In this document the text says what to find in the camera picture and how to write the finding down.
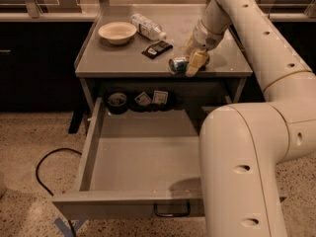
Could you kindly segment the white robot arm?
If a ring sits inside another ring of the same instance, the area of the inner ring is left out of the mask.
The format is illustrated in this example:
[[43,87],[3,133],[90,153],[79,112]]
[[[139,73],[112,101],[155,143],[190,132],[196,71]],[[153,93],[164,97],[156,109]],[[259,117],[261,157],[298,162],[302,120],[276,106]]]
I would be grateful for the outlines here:
[[316,76],[257,5],[210,0],[188,44],[188,72],[233,26],[264,95],[212,111],[199,134],[208,237],[287,237],[275,169],[316,151]]

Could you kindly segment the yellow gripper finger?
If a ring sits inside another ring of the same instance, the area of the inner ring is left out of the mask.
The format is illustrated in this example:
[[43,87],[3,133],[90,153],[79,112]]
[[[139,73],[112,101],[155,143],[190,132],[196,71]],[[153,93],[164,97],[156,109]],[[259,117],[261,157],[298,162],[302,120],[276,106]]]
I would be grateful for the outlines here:
[[208,63],[209,55],[206,50],[194,49],[188,54],[188,65],[186,70],[187,77],[195,76],[198,71]]
[[190,37],[185,48],[185,54],[190,55],[192,51],[195,49],[194,37]]

